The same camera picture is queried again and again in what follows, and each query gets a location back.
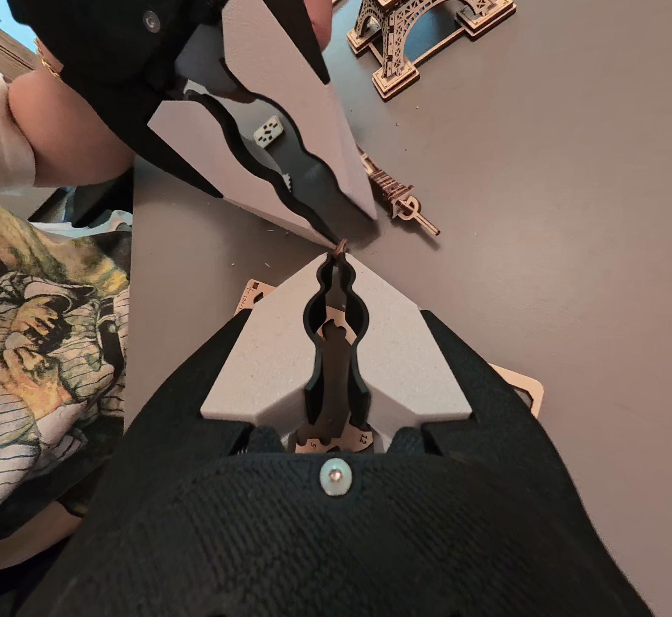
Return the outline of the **wooden tower model spire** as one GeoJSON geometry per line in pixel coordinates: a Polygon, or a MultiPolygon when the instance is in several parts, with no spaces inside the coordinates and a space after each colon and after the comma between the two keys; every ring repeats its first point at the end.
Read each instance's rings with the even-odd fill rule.
{"type": "Polygon", "coordinates": [[[440,230],[421,214],[421,203],[412,194],[413,186],[399,183],[382,170],[358,143],[356,148],[369,181],[377,188],[383,202],[389,207],[391,219],[414,221],[429,235],[435,237],[440,235],[440,230]]]}

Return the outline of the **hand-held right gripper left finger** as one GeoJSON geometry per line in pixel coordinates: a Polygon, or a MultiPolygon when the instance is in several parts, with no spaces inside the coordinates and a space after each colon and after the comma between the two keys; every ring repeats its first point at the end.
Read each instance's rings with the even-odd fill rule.
{"type": "Polygon", "coordinates": [[[333,265],[332,254],[318,256],[256,302],[200,408],[204,419],[272,428],[293,450],[296,432],[323,407],[321,328],[333,265]]]}

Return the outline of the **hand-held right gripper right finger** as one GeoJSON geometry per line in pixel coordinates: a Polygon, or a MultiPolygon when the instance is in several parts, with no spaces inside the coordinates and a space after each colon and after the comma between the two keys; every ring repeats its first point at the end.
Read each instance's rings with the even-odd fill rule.
{"type": "Polygon", "coordinates": [[[348,402],[387,451],[400,428],[463,421],[473,409],[416,303],[349,253],[339,255],[345,321],[355,335],[348,402]]]}

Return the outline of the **wooden sheet with arch cutouts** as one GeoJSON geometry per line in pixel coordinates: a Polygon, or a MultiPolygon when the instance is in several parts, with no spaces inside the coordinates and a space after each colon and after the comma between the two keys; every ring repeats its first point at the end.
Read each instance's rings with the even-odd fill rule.
{"type": "MultiPolygon", "coordinates": [[[[273,292],[273,290],[274,286],[251,279],[245,287],[234,314],[237,315],[242,310],[251,310],[257,301],[263,299],[266,295],[273,292]]],[[[326,319],[323,322],[323,326],[330,323],[334,324],[336,327],[344,329],[345,340],[349,345],[353,344],[355,334],[345,319],[345,311],[333,307],[328,303],[326,307],[326,319]]],[[[491,364],[491,367],[515,389],[516,393],[530,409],[532,415],[537,418],[540,413],[544,396],[544,388],[542,384],[534,378],[499,367],[495,364],[491,364]]],[[[328,418],[326,431],[329,433],[330,438],[327,442],[323,442],[322,439],[317,437],[315,427],[308,426],[308,436],[305,443],[301,444],[296,440],[293,452],[297,454],[328,453],[335,451],[358,453],[362,452],[373,443],[373,433],[371,431],[357,431],[355,427],[351,425],[349,418],[345,420],[343,424],[334,423],[332,418],[328,418]]]]}

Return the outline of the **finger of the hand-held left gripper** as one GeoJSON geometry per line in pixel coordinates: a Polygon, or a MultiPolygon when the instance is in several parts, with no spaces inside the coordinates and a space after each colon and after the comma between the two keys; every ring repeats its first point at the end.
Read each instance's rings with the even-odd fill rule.
{"type": "Polygon", "coordinates": [[[235,120],[214,98],[163,101],[148,126],[224,201],[311,242],[335,243],[332,231],[292,196],[281,174],[248,150],[235,120]]]}
{"type": "Polygon", "coordinates": [[[324,83],[264,0],[227,0],[221,11],[224,64],[243,89],[278,109],[307,156],[340,197],[369,220],[376,205],[338,94],[324,83]]]}

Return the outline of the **grey desk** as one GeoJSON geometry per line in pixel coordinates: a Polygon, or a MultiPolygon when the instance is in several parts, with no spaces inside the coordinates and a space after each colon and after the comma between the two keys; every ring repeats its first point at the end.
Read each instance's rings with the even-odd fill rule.
{"type": "Polygon", "coordinates": [[[611,553],[671,615],[671,0],[514,0],[388,102],[335,9],[354,136],[441,230],[380,214],[351,250],[488,362],[540,420],[611,553]]]}

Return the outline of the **person's clothing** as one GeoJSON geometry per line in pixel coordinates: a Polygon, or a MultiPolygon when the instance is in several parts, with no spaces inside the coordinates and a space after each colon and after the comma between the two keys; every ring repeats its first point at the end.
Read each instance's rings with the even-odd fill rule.
{"type": "Polygon", "coordinates": [[[1,208],[1,537],[83,516],[123,432],[132,215],[37,226],[1,208]]]}

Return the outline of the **smooth-edged square wooden plate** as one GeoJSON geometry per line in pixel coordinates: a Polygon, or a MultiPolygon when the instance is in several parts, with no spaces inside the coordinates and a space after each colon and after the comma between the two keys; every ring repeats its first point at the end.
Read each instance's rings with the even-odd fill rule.
{"type": "Polygon", "coordinates": [[[260,148],[266,148],[284,134],[281,119],[274,115],[254,132],[254,140],[260,148]]]}

